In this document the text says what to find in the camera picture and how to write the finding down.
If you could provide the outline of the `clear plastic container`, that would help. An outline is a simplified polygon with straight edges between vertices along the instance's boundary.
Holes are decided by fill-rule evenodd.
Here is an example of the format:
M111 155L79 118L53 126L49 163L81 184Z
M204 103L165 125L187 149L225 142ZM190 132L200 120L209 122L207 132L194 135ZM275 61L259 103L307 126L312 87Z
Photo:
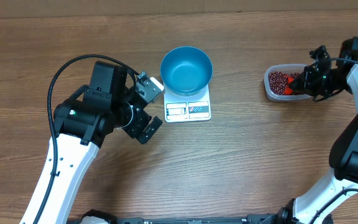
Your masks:
M267 98L272 101L296 101L305 100L311 98L309 95L277 95L275 94L269 85L269 73L270 72L283 72L283 73L295 73L302 72L306 64L293 63L293 64L281 64L270 67L264 75L264 86Z

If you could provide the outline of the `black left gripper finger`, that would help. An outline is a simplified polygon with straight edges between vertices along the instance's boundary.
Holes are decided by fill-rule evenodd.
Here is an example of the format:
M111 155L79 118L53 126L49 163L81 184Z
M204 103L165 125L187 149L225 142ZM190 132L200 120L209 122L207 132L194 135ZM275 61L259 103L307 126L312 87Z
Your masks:
M152 136L157 132L158 128L162 125L162 120L157 116L145 127L145 129L139 134L137 140L141 144L147 143Z
M147 105L154 100L153 90L136 90L135 91L135 102L138 104Z

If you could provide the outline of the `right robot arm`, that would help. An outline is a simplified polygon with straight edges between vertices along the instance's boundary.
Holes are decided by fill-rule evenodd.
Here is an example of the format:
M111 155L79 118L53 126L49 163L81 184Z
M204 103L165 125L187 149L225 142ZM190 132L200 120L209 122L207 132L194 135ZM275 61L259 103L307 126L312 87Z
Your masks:
M336 58L323 45L310 51L310 57L314 63L288 79L288 91L310 95L314 102L347 91L354 96L357 114L331 148L328 173L264 223L332 223L332 211L358 194L358 37L345 40Z

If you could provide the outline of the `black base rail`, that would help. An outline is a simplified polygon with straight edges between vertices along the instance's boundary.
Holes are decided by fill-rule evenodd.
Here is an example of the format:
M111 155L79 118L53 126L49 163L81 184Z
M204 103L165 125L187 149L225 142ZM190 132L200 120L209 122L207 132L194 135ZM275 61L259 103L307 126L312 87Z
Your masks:
M277 214L250 214L245 217L209 218L118 218L107 212L91 209L81 218L68 220L70 224L273 224L286 223Z

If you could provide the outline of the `blue bowl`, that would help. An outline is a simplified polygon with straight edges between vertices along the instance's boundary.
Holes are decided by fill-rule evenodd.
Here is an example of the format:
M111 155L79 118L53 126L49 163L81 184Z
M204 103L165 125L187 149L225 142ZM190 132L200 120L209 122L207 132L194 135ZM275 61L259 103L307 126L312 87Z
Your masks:
M160 65L163 84L181 96L199 93L208 86L213 72L213 63L209 56L192 46L181 46L169 51Z

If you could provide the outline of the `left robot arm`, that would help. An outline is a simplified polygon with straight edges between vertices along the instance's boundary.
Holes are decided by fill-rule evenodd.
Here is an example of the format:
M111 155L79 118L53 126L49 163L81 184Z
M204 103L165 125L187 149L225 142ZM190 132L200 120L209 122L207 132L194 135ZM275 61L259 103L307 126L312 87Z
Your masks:
M97 61L89 85L77 89L49 114L47 158L21 223L65 223L79 186L115 129L145 144L162 125L144 108L164 92L145 72Z

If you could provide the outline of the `white kitchen scale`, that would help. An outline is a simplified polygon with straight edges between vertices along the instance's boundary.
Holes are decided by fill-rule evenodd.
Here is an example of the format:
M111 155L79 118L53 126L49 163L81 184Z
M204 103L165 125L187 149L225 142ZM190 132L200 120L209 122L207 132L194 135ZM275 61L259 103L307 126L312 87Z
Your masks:
M209 86L192 96L180 96L165 87L163 95L164 118L166 123L209 121L211 102Z

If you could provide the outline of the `red beans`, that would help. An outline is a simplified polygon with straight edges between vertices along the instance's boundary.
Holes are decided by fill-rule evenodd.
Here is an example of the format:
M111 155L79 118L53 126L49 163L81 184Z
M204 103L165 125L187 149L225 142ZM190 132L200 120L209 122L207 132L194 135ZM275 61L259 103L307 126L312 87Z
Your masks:
M268 84L271 91L276 95L284 95L283 92L286 89L287 79L286 76L296 78L300 75L300 72L295 73L283 73L283 72L270 72L268 74Z

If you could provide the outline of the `red measuring scoop blue handle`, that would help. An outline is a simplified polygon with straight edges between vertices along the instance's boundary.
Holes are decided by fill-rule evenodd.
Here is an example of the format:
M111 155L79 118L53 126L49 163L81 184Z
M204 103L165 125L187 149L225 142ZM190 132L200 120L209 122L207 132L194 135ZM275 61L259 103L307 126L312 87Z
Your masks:
M286 76L285 77L287 79L287 85L286 85L286 89L284 90L283 94L284 95L292 95L293 94L293 90L290 88L290 83L294 80L294 78Z

